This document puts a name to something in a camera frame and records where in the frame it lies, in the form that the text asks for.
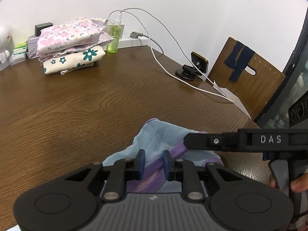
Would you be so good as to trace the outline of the person right hand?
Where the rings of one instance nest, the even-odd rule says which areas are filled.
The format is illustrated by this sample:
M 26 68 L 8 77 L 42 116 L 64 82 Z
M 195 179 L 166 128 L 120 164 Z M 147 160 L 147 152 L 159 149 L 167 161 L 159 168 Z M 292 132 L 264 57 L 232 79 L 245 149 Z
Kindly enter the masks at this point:
M 269 184 L 272 188 L 276 187 L 275 180 L 272 175 L 269 177 Z M 303 174 L 301 177 L 292 181 L 290 188 L 294 193 L 302 193 L 308 189 L 308 174 Z

